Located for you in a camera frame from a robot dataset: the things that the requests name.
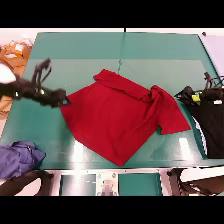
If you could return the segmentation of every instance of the purple cloth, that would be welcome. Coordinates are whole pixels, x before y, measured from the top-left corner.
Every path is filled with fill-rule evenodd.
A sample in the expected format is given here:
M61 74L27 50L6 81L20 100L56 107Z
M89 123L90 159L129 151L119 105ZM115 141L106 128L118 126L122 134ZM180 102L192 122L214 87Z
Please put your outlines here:
M0 179L22 176L32 170L46 154L32 142L0 145Z

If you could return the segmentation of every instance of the green table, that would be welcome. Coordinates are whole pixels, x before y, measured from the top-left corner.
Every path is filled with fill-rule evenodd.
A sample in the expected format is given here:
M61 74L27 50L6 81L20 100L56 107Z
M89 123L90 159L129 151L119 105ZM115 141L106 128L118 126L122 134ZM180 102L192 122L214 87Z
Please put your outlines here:
M172 95L186 85L203 88L205 71L217 76L197 35L40 33L24 78L30 79L35 65L48 57L52 59L53 70L45 85L65 88L68 94L93 83L92 76L103 68L118 71L120 59L120 74L147 88L158 84ZM179 106L193 130L163 136L158 130L122 168L224 163L206 159L199 131L186 108ZM187 154L180 139L187 139ZM59 108L40 107L26 99L14 102L1 144L18 140L33 141L46 152L41 169L117 168L73 138Z

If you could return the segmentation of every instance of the white sheet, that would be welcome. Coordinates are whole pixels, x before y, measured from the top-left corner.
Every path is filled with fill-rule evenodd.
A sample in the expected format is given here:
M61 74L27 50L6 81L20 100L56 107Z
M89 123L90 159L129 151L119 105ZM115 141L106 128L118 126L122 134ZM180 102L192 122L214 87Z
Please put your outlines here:
M199 35L217 73L224 76L224 36Z

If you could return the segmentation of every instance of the folded red fabric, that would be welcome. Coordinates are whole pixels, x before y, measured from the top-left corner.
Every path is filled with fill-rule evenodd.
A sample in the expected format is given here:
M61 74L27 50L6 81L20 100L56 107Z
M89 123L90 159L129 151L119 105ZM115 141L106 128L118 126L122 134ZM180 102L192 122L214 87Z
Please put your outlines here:
M190 130L174 98L157 85L151 90L103 69L96 80L68 96L61 112L75 139L118 166L148 140Z

